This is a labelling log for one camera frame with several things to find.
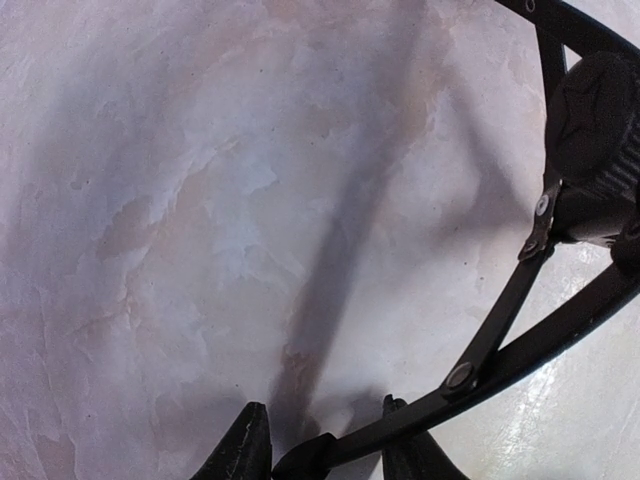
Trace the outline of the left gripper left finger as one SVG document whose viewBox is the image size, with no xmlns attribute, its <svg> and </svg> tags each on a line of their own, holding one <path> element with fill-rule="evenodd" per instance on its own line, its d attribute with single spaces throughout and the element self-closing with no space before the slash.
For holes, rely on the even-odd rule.
<svg viewBox="0 0 640 480">
<path fill-rule="evenodd" d="M 272 443 L 266 406 L 245 405 L 192 480 L 268 480 Z"/>
</svg>

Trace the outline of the black tripod microphone stand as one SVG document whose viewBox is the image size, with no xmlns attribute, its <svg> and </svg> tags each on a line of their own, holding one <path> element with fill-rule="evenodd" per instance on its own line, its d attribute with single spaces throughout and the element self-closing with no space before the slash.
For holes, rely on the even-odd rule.
<svg viewBox="0 0 640 480">
<path fill-rule="evenodd" d="M 442 384 L 383 417 L 288 452 L 276 479 L 323 479 L 343 464 L 428 431 L 519 382 L 582 340 L 639 293 L 639 50 L 563 1 L 511 1 L 536 30 L 546 103 L 543 191 L 517 266 Z M 546 318 L 507 339 L 559 244 L 591 242 L 612 262 Z"/>
</svg>

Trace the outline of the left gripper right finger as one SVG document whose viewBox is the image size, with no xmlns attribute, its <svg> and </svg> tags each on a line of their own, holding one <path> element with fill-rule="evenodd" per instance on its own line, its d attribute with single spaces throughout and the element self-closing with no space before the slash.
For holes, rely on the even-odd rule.
<svg viewBox="0 0 640 480">
<path fill-rule="evenodd" d="M 425 431 L 382 451 L 385 480 L 468 480 Z"/>
</svg>

